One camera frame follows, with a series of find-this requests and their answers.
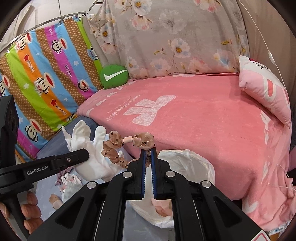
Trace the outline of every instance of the monkey print blanket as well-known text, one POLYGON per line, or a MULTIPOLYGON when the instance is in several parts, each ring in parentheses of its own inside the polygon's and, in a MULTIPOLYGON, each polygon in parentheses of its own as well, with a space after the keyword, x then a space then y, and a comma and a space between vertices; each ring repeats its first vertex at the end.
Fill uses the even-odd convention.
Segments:
POLYGON ((23 160, 35 159, 102 88, 101 69, 80 17, 28 32, 7 51, 0 60, 0 96, 14 96, 20 119, 16 150, 23 160))

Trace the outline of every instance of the beige curtain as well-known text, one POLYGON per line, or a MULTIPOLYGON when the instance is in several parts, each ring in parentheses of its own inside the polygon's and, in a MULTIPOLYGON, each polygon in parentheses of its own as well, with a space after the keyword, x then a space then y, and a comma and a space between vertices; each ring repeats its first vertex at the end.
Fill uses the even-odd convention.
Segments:
MULTIPOLYGON (((296 39, 283 18, 267 0, 240 1, 255 20, 281 71, 293 109, 296 103, 296 39)), ((247 30, 251 58, 267 66, 280 79, 276 66, 268 58, 268 51, 259 31, 239 1, 238 5, 247 30)))

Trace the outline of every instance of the white and pink pillow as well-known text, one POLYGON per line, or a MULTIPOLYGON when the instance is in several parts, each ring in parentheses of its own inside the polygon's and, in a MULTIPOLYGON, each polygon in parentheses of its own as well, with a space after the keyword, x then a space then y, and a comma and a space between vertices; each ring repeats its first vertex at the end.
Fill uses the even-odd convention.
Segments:
POLYGON ((290 102, 286 88, 263 64, 239 57, 239 87, 291 128, 290 102))

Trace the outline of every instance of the round green cushion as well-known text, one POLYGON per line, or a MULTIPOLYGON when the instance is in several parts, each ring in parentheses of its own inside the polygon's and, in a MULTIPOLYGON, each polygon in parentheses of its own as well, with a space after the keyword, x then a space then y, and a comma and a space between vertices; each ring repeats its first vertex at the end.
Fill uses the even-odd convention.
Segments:
POLYGON ((100 81, 105 89, 119 87, 128 81, 128 71, 121 65, 108 65, 101 70, 100 81))

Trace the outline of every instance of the silver screw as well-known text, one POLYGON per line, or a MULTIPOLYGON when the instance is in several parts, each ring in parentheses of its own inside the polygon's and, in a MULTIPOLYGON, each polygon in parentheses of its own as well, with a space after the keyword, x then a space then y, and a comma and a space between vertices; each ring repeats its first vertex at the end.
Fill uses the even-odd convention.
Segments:
POLYGON ((87 185, 86 185, 89 189, 93 189, 96 187, 96 183, 95 182, 89 182, 87 185))
POLYGON ((132 176, 132 173, 131 172, 124 172, 122 175, 123 175, 123 177, 128 178, 128 177, 132 176))
POLYGON ((209 181, 203 181, 202 186, 205 188, 209 188, 211 186, 211 183, 209 181))
POLYGON ((176 174, 173 171, 167 171, 166 176, 167 177, 174 177, 176 174))

